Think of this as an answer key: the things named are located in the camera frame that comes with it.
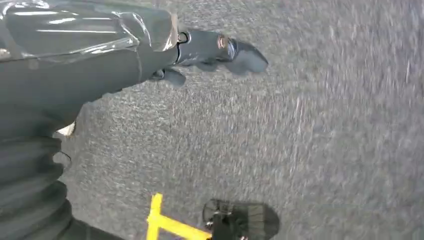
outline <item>yellow painted line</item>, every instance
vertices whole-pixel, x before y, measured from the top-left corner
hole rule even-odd
[[[159,228],[187,240],[206,240],[211,234],[161,215],[162,194],[151,199],[150,214],[147,218],[147,240],[158,240]]]

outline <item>gray pavement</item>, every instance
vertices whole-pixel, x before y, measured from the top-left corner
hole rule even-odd
[[[63,143],[77,218],[145,239],[159,192],[165,215],[198,228],[222,198],[275,207],[278,240],[424,239],[422,0],[153,3],[254,43],[269,69],[193,68],[182,88],[87,104]]]

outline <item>gray glove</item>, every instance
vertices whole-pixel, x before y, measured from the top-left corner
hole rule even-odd
[[[196,66],[202,71],[213,72],[219,65],[224,65],[236,75],[261,73],[268,67],[267,59],[250,43],[213,31],[182,31],[178,36],[177,48],[178,59],[175,66]],[[167,80],[175,86],[181,86],[186,78],[168,67],[157,71],[152,80]]]

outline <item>yellow road marking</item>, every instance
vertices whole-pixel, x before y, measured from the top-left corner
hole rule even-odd
[[[206,240],[211,234],[161,215],[162,194],[151,198],[150,214],[147,218],[147,240],[158,240],[159,228],[187,240]]]

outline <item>shiny plastic sleeve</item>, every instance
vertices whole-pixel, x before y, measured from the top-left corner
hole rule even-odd
[[[177,17],[137,5],[80,0],[0,0],[0,62],[72,63],[146,44],[177,44]]]

